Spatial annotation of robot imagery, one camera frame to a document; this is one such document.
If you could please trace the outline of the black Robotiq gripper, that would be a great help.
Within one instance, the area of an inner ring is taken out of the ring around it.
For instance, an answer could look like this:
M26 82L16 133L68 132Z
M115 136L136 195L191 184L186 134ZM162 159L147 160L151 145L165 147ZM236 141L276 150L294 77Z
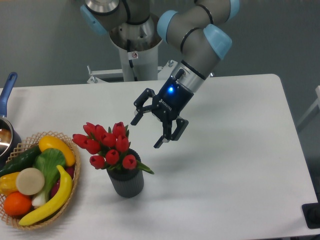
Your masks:
M158 94L155 94L153 89L146 88L133 102L136 109L130 124L136 126L144 114L152 112L162 122L163 130L162 136L153 147L158 149L163 143L178 141L189 124L188 120L178 116L193 96L192 91L183 87L175 77L170 76ZM144 106L148 99L152 99L152 104ZM176 128L172 131L174 120Z

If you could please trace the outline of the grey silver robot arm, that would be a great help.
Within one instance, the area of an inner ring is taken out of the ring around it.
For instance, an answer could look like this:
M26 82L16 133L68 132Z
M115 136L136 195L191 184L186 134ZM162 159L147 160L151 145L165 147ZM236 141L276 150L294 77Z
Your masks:
M230 50L232 40L219 25L239 8L237 0L197 0L184 13L168 10L157 17L148 0L87 0L80 7L89 27L98 35L108 34L118 48L126 82L158 78L160 43L182 53L159 92L148 88L134 102L132 125L148 112L162 123L156 148L177 141L186 129L188 121L180 113Z

